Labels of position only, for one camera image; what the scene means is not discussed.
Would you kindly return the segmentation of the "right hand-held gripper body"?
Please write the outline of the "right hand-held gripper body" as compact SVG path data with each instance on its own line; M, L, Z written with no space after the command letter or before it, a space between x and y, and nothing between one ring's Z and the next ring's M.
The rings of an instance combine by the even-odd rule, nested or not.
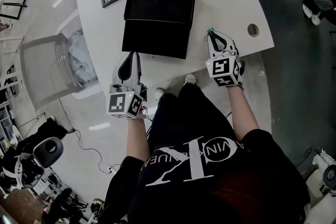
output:
M245 71L245 62L236 49L211 52L206 67L210 78L219 87L243 87L241 76Z

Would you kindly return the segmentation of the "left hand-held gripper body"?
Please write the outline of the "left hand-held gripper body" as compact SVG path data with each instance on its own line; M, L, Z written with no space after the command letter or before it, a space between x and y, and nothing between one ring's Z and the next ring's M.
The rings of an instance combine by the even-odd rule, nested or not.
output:
M144 101L147 101L147 87L143 83L112 84L107 99L107 114L117 119L144 119Z

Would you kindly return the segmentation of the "black box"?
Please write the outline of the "black box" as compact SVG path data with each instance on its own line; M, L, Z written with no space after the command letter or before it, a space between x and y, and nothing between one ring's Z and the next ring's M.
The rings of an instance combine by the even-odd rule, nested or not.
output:
M127 0L122 51L185 59L195 0Z

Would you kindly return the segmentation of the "person's left forearm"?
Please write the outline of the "person's left forearm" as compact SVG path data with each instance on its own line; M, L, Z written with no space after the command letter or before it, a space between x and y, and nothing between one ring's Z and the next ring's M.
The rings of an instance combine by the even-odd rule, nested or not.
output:
M151 157L143 119L128 120L126 155L144 162Z

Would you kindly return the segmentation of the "person's right forearm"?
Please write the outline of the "person's right forearm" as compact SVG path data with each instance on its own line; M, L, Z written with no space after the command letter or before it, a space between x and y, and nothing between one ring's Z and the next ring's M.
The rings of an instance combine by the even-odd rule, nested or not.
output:
M239 86L227 87L232 111L233 129L236 138L241 141L247 133L259 129L250 105Z

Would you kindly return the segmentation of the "grey plastic chair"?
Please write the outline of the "grey plastic chair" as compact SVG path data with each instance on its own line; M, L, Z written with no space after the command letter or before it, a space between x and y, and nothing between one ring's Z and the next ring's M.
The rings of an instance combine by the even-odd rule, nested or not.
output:
M82 26L76 10L58 27L55 35L19 47L22 83L34 109L69 94L80 100L102 92L98 77L95 81L80 83L72 70L68 38L78 30L82 31Z

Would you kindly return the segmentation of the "person's white shoe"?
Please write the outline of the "person's white shoe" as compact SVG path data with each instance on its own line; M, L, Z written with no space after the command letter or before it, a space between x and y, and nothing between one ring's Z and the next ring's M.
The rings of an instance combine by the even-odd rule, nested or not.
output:
M161 97L163 97L163 95L165 94L164 90L161 89L161 88L157 88L155 91L154 91L154 97L155 97L155 100L157 103L159 103Z
M196 83L197 83L197 78L193 74L190 73L185 76L184 85L186 84L196 85Z

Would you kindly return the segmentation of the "light crumpled cloth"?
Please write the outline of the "light crumpled cloth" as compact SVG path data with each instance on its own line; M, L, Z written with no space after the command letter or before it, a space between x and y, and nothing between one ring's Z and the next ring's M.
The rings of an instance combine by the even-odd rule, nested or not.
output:
M86 40L82 31L74 31L68 38L70 63L76 79L80 83L97 80Z

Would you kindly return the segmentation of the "person's black trousers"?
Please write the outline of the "person's black trousers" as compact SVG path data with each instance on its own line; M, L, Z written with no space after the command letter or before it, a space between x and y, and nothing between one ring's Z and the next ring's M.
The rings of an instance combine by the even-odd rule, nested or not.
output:
M204 137L227 137L235 134L224 114L195 84L185 84L178 96L165 93L159 100L149 132L152 154L161 146L179 146Z

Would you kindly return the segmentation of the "black cloth pile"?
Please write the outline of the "black cloth pile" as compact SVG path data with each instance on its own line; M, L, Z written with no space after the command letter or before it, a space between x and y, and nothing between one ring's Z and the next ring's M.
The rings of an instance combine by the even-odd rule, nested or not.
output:
M32 135L33 138L38 138L41 140L56 137L62 140L68 134L68 130L64 128L62 125L58 124L56 118L52 115L47 118L46 122L44 122L38 129L37 132Z

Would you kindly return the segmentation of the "white grey robot head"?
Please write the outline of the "white grey robot head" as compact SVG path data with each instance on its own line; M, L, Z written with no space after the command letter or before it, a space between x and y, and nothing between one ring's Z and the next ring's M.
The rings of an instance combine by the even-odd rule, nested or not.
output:
M14 168L16 188L30 189L37 185L45 170L59 160L63 150L62 141L50 137L36 145L32 153L21 152Z

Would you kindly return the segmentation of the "person's black printed shirt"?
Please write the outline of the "person's black printed shirt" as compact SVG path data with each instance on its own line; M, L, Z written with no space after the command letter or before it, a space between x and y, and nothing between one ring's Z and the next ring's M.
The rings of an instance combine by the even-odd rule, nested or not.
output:
M302 224L307 186L270 133L173 129L126 157L98 224Z

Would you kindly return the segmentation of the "white machine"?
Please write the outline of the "white machine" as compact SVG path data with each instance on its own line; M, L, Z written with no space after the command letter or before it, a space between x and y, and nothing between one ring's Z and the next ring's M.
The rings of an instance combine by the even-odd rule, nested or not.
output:
M336 198L336 160L323 149L316 152L312 164L317 166L318 190L323 196L330 194Z

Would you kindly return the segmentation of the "black metal frame stand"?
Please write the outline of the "black metal frame stand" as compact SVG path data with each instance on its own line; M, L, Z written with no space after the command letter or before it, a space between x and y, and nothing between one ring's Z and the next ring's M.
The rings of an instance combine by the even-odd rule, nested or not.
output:
M4 5L5 6L11 6L11 7L19 7L19 11L18 11L17 16L11 16L11 15L0 13L0 17L13 19L13 20L19 20L22 9L27 7L26 0L23 0L22 3L5 2L4 0L0 0L0 10L1 10L2 6L4 6Z

